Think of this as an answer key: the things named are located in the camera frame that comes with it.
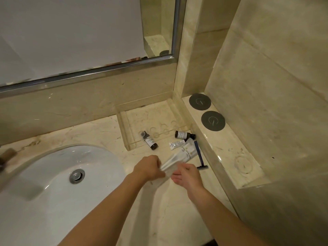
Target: hand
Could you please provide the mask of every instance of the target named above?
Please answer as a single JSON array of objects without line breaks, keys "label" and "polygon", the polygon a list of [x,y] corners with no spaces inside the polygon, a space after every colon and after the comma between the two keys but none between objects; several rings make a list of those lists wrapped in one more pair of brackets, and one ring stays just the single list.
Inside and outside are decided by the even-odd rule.
[{"label": "hand", "polygon": [[174,183],[184,187],[187,190],[188,197],[192,202],[195,197],[195,191],[204,188],[199,170],[193,164],[178,164],[178,170],[173,172],[171,179]]},{"label": "hand", "polygon": [[145,181],[151,181],[158,178],[164,178],[165,172],[161,171],[159,167],[161,161],[157,155],[150,155],[143,157],[141,161],[134,166],[133,172],[143,176]]}]

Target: person's left hand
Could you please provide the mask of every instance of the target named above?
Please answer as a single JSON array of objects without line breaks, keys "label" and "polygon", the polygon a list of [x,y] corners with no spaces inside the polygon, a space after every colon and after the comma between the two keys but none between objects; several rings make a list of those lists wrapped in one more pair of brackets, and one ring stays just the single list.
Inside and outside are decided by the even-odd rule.
[{"label": "person's left hand", "polygon": [[141,174],[145,177],[146,181],[155,180],[158,178],[164,178],[165,172],[161,171],[159,167],[161,161],[157,155],[150,155],[143,157],[141,161],[134,166],[133,172]]}]

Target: mirror frame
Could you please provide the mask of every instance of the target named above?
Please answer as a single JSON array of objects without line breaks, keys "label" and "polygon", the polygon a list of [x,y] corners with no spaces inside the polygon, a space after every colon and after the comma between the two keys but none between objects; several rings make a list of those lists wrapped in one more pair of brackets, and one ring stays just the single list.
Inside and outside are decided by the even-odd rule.
[{"label": "mirror frame", "polygon": [[187,0],[175,0],[171,54],[143,59],[139,61],[122,63],[114,66],[104,66],[90,70],[36,79],[8,86],[0,86],[0,98],[20,95],[33,91],[39,91],[57,86],[69,85],[72,83],[88,81],[96,78],[109,77],[154,66],[168,65],[177,62],[179,58],[186,1]]}]

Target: toiletry bottle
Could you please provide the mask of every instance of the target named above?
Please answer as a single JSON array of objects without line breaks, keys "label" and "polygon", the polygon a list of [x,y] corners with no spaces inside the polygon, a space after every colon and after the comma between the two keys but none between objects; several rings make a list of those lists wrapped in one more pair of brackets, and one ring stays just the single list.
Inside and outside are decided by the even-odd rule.
[{"label": "toiletry bottle", "polygon": [[148,144],[148,146],[152,149],[155,150],[158,148],[157,143],[154,142],[154,140],[150,137],[149,134],[147,134],[146,131],[141,132],[140,134],[142,136],[142,139]]},{"label": "toiletry bottle", "polygon": [[175,132],[175,137],[178,139],[184,139],[184,140],[188,140],[189,138],[195,140],[196,139],[196,135],[195,134],[191,134],[189,132],[182,132],[182,131],[176,131]]}]

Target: sink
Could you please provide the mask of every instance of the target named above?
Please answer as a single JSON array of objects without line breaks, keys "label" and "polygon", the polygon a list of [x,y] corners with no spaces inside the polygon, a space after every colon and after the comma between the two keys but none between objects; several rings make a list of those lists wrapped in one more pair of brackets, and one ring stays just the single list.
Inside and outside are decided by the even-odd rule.
[{"label": "sink", "polygon": [[124,178],[118,158],[98,147],[72,146],[36,160],[0,193],[0,245],[57,245]]}]

